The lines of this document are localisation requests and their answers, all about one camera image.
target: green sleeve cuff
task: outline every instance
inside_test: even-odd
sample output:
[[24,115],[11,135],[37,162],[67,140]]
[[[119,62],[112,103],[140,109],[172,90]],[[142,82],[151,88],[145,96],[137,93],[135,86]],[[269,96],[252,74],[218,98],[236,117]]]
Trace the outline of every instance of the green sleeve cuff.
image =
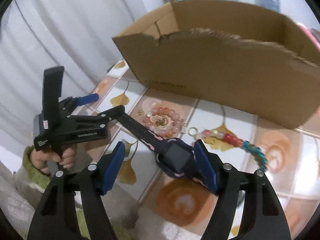
[[34,148],[35,148],[34,146],[28,146],[24,150],[24,154],[23,154],[23,158],[22,158],[22,166],[26,170],[29,179],[33,183],[37,184],[39,187],[45,189],[50,182],[50,178],[48,176],[44,175],[43,173],[41,173],[40,171],[38,171],[32,165],[32,163],[30,161],[30,154],[34,150]]

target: curtain fold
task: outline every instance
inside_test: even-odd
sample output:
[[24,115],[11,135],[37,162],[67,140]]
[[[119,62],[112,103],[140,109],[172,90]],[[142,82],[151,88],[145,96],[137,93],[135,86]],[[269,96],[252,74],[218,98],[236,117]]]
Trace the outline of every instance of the curtain fold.
[[13,0],[1,24],[0,128],[31,144],[44,69],[65,66],[63,98],[89,94],[122,57],[111,37],[131,22],[123,0]]

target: blue gripper pad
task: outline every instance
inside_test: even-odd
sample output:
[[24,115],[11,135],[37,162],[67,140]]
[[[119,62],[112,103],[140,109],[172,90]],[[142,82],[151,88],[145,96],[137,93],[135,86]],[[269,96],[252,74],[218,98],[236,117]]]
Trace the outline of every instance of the blue gripper pad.
[[217,181],[217,173],[213,169],[208,159],[208,154],[212,153],[208,152],[201,140],[197,140],[195,142],[193,151],[195,154],[196,162],[198,164],[202,176],[204,177],[204,181],[208,190],[211,193],[217,195],[217,193],[220,190]]
[[99,100],[98,94],[91,94],[85,97],[78,98],[76,101],[77,106],[83,106],[86,104],[94,103]]
[[101,192],[105,195],[112,189],[113,184],[116,181],[121,164],[125,157],[125,145],[122,142],[118,142],[111,154],[104,155],[103,157],[110,158],[108,160],[108,166],[102,175],[102,187]]

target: watch face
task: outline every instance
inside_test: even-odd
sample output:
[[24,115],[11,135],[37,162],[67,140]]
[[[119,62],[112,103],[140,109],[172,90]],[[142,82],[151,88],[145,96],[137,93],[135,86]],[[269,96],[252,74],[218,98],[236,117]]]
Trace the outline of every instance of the watch face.
[[192,147],[186,146],[178,141],[173,141],[167,150],[161,154],[161,162],[176,174],[183,173],[185,167],[194,158]]

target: human hand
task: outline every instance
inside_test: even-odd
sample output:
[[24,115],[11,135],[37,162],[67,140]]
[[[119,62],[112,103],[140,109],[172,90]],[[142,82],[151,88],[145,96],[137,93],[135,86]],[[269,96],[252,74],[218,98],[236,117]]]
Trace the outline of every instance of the human hand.
[[59,162],[59,164],[63,165],[65,169],[69,169],[74,164],[76,152],[76,144],[67,148],[62,154],[62,158],[57,153],[55,153],[50,147],[38,152],[34,149],[30,155],[30,161],[37,170],[41,171],[44,174],[50,174],[47,161]]

